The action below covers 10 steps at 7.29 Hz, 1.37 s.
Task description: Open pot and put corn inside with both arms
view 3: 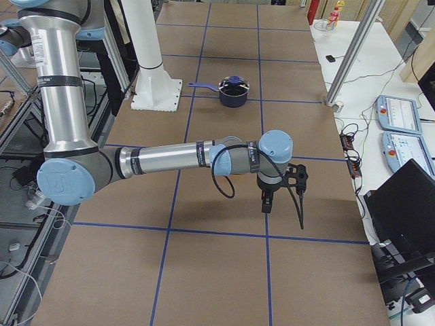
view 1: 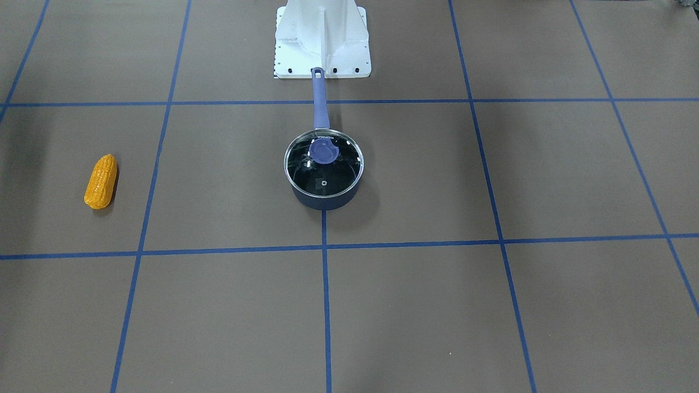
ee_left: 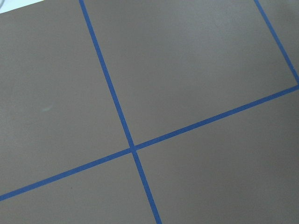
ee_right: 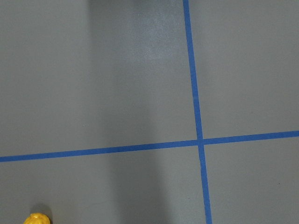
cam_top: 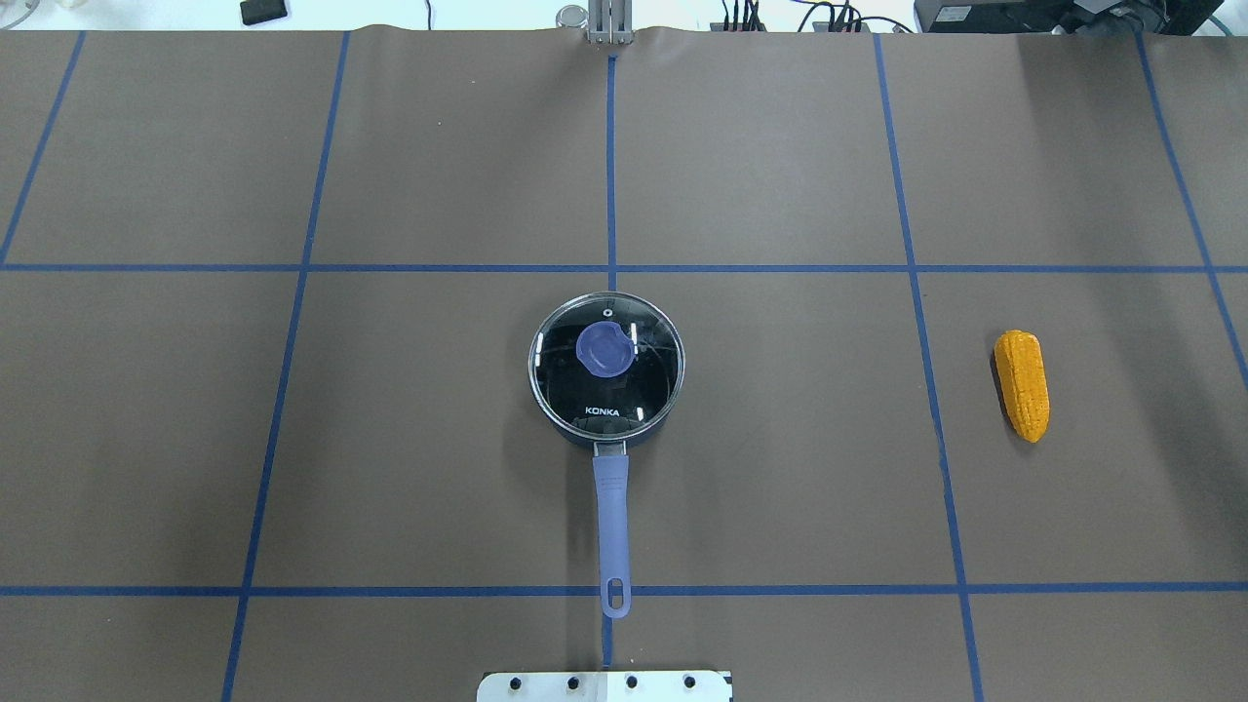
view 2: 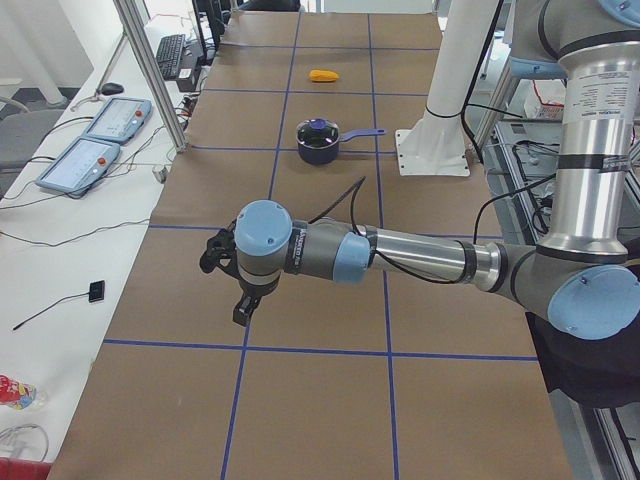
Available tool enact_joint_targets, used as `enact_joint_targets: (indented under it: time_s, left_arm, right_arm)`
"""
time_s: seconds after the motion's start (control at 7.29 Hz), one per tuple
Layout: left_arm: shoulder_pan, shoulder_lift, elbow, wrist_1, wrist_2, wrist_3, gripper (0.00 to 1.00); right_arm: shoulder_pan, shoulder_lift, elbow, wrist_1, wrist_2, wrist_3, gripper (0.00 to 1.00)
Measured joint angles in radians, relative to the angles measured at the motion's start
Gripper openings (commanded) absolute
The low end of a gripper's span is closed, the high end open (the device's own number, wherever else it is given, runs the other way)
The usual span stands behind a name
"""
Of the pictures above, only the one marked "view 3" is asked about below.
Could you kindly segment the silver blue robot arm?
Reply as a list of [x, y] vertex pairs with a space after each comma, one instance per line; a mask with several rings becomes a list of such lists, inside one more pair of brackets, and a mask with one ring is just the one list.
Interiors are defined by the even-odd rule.
[[91, 139], [76, 42], [105, 31], [102, 1], [17, 1], [18, 21], [29, 34], [49, 142], [37, 184], [51, 201], [74, 206], [107, 185], [144, 175], [205, 167], [211, 176], [254, 173], [262, 211], [274, 193], [292, 189], [293, 142], [281, 130], [244, 143], [236, 137], [160, 147], [100, 149]]

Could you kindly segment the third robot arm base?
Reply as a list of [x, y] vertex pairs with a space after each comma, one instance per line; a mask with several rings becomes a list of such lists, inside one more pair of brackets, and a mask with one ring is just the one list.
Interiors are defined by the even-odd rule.
[[46, 67], [48, 53], [43, 35], [31, 35], [18, 21], [1, 21], [1, 51], [20, 68]]

